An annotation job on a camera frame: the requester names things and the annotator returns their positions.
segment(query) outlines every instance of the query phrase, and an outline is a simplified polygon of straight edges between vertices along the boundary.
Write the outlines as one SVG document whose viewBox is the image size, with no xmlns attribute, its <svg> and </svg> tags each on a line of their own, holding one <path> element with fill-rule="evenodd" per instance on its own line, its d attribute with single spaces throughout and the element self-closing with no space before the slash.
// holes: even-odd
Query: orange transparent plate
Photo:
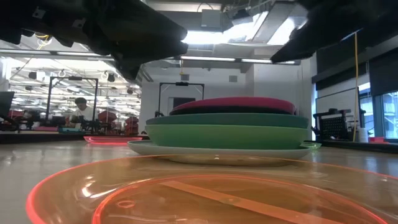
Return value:
<svg viewBox="0 0 398 224">
<path fill-rule="evenodd" d="M 36 185 L 33 223 L 397 223 L 398 179 L 250 156 L 144 156 L 61 171 Z"/>
<path fill-rule="evenodd" d="M 129 141 L 142 140 L 142 137 L 130 137 L 130 136 L 84 136 L 84 139 L 88 143 L 92 144 L 109 144 L 109 145 L 127 145 Z"/>
</svg>

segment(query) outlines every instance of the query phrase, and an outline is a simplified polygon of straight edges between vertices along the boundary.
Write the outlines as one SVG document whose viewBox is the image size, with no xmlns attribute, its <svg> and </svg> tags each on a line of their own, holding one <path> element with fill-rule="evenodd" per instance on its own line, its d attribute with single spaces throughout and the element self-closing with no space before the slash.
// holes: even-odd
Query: man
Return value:
<svg viewBox="0 0 398 224">
<path fill-rule="evenodd" d="M 79 116 L 83 116 L 84 120 L 92 121 L 93 120 L 93 109 L 87 106 L 87 100 L 83 97 L 79 97 L 75 99 L 75 104 L 77 106 L 77 110 L 72 113 L 70 121 L 75 123 Z M 95 119 L 98 119 L 98 114 L 95 113 Z"/>
</svg>

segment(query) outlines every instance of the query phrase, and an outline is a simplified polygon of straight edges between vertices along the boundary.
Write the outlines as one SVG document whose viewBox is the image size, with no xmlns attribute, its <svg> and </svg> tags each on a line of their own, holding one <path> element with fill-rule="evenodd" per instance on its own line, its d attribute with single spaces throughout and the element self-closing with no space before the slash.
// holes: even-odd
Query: laboratory room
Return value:
<svg viewBox="0 0 398 224">
<path fill-rule="evenodd" d="M 0 223 L 398 223 L 397 11 L 4 2 Z"/>
</svg>

